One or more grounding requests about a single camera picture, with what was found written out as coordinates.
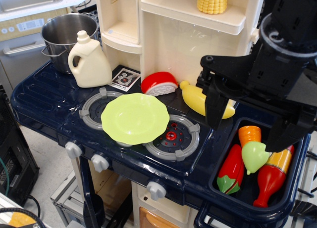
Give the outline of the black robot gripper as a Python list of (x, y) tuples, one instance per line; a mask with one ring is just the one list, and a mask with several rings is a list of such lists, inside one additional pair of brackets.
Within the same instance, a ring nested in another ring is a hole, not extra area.
[(315, 37), (294, 42), (272, 15), (260, 26), (261, 47), (245, 56), (201, 59), (197, 86), (206, 95), (206, 121), (218, 129), (230, 99), (279, 116), (266, 141), (281, 152), (317, 129), (317, 86), (304, 73), (317, 57)]

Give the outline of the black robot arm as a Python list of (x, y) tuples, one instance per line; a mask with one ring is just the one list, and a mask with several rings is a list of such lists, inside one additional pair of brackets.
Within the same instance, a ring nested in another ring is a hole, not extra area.
[(317, 0), (276, 0), (260, 41), (249, 55), (204, 56), (197, 85), (213, 129), (230, 99), (276, 115), (266, 151), (280, 152), (317, 129), (317, 85), (305, 74), (317, 60)]

